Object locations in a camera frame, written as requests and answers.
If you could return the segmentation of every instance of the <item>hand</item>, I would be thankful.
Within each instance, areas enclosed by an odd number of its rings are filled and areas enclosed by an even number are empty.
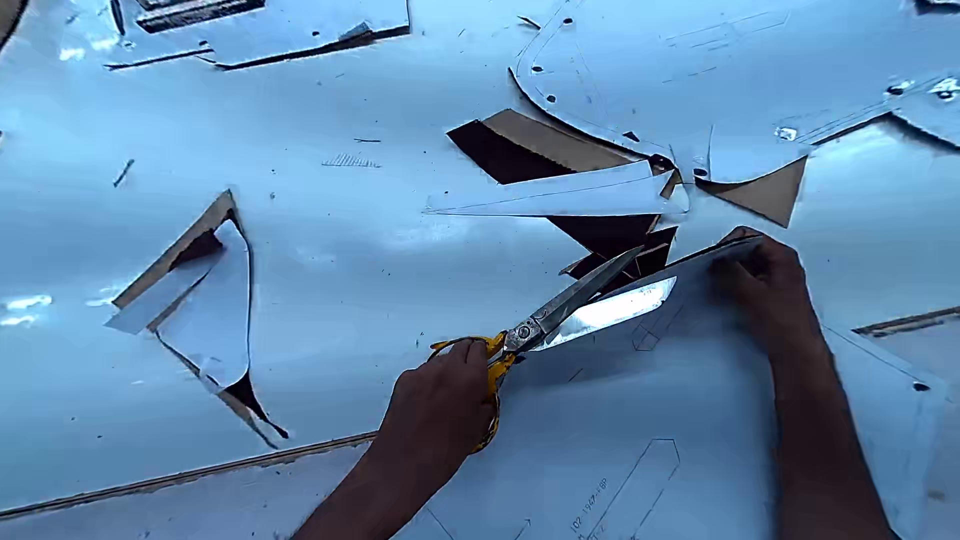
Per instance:
[[[749,227],[737,227],[721,242],[757,235],[762,239],[747,258],[720,259],[714,264],[721,288],[745,311],[751,331],[771,361],[797,354],[828,355],[797,252]]]
[[[367,454],[395,469],[411,498],[426,503],[486,433],[493,417],[486,399],[486,343],[459,341],[400,375]]]
[[[493,418],[487,344],[465,339],[403,372],[367,452],[295,540],[386,540],[457,472]]]

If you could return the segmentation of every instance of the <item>scissors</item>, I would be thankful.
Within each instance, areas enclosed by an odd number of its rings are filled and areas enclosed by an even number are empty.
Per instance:
[[[490,426],[487,428],[487,433],[471,454],[486,448],[493,440],[493,436],[496,435],[496,430],[500,425],[498,390],[510,368],[523,360],[521,354],[536,348],[570,314],[587,304],[596,293],[600,292],[643,253],[645,253],[644,246],[639,246],[604,262],[589,274],[577,280],[576,283],[567,287],[553,300],[534,311],[533,315],[524,319],[523,322],[510,330],[502,331],[496,337],[472,335],[434,343],[430,346],[433,353],[428,359],[432,359],[442,350],[464,339],[482,339],[487,343],[487,360],[489,361],[487,364],[487,399],[494,405],[494,414]]]

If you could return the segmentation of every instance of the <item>white paper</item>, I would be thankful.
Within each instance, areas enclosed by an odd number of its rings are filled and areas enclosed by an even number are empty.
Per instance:
[[[666,172],[653,176],[650,165],[638,161],[597,171],[454,191],[431,197],[426,213],[603,216],[685,212],[689,206],[682,206],[682,195],[669,200],[660,196],[670,175]]]
[[[157,329],[163,340],[201,370],[202,379],[226,388],[250,368],[250,254],[230,220],[214,233],[223,255]]]
[[[147,328],[164,309],[173,304],[194,283],[202,280],[220,260],[220,253],[190,260],[170,272],[143,291],[126,307],[118,311],[104,326],[126,333],[138,333]]]
[[[702,168],[711,182],[742,183],[888,112],[890,85],[956,67],[960,18],[914,3],[564,2],[514,75],[548,114],[676,159],[685,182]],[[956,115],[918,120],[936,136],[960,125]]]

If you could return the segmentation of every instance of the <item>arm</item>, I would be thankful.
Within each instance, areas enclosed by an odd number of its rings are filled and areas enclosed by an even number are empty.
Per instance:
[[[725,239],[753,234],[740,227]],[[745,260],[721,261],[716,271],[770,357],[780,420],[778,538],[891,538],[797,252],[764,236]]]
[[[493,417],[482,341],[400,375],[376,438],[291,540],[386,540],[457,472]]]

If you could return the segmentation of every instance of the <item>cardboard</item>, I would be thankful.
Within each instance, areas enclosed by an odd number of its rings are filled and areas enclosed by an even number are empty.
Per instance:
[[[806,156],[782,169],[743,184],[717,184],[697,180],[697,186],[725,201],[752,210],[782,227],[790,224],[793,205],[804,177]]]
[[[633,161],[595,142],[564,133],[512,109],[502,110],[483,123],[513,144],[578,173],[608,169]]]
[[[197,221],[181,234],[180,238],[177,238],[177,241],[167,248],[160,258],[155,260],[143,274],[113,299],[113,304],[122,309],[129,305],[133,299],[143,294],[143,291],[150,288],[170,271],[177,256],[190,247],[194,240],[199,238],[201,234],[215,231],[220,227],[231,210],[236,210],[236,204],[233,202],[233,195],[228,189],[207,207],[204,213],[197,218]]]

